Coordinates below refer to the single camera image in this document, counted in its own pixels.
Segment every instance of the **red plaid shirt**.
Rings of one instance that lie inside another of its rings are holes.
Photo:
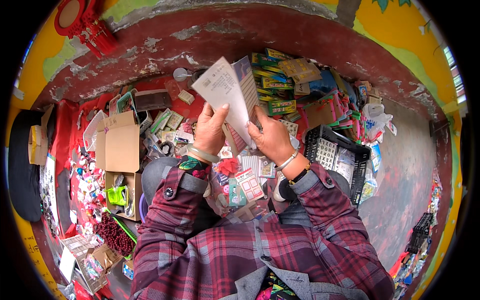
[[[138,230],[131,299],[219,299],[235,294],[236,280],[264,266],[258,247],[269,254],[273,266],[306,273],[312,283],[391,299],[393,281],[369,243],[358,211],[320,164],[312,164],[310,172],[320,180],[298,198],[314,228],[271,221],[233,225],[230,219],[187,240],[202,195],[180,188],[184,171],[173,167]],[[255,243],[258,235],[260,246]]]

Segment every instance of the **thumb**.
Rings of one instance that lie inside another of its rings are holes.
[[[212,118],[210,119],[212,126],[222,127],[223,122],[225,122],[225,118],[228,115],[228,110],[230,109],[230,104],[226,103],[221,108],[217,109],[217,111],[213,114]]]
[[[256,144],[258,144],[258,142],[263,136],[263,134],[260,133],[260,130],[258,129],[258,127],[255,126],[255,124],[253,124],[252,122],[248,121],[247,130],[248,130],[248,134],[252,137],[253,141]]]

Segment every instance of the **hand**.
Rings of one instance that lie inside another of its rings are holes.
[[[250,121],[247,122],[248,134],[257,144],[258,149],[269,159],[273,160],[277,166],[280,166],[295,152],[290,142],[288,130],[279,121],[267,117],[263,109],[257,105],[255,106],[255,113],[262,125],[263,134]],[[309,161],[302,154],[298,154],[296,158],[282,169],[282,173],[288,180],[292,180],[305,169],[308,163]]]
[[[213,113],[210,104],[205,103],[202,113],[198,116],[196,139],[193,142],[195,148],[215,156],[218,155],[218,152],[220,152],[225,145],[225,134],[223,133],[222,125],[228,115],[229,108],[230,104],[227,103]],[[203,162],[211,163],[191,152],[189,152],[188,155]]]

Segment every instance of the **black button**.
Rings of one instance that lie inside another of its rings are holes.
[[[171,197],[173,195],[173,190],[172,188],[166,188],[165,189],[165,196]]]

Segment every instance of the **finger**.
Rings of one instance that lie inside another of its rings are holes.
[[[222,108],[217,109],[213,117],[211,118],[210,122],[214,128],[221,127],[223,122],[225,122],[225,118],[228,115],[228,110],[230,109],[230,104],[226,103],[222,106]]]
[[[260,130],[258,129],[258,127],[255,126],[252,122],[248,121],[247,130],[248,130],[248,134],[252,137],[252,139],[258,145],[257,142],[259,142],[263,136],[263,134],[260,133]]]
[[[213,113],[212,107],[210,106],[210,104],[205,102],[204,108],[202,109],[202,113],[200,113],[200,115],[198,116],[198,121],[200,123],[205,123],[212,118],[213,114],[214,113]]]
[[[260,122],[262,127],[264,126],[264,123],[270,120],[265,114],[264,110],[258,105],[255,105],[255,113],[257,114],[258,121]]]

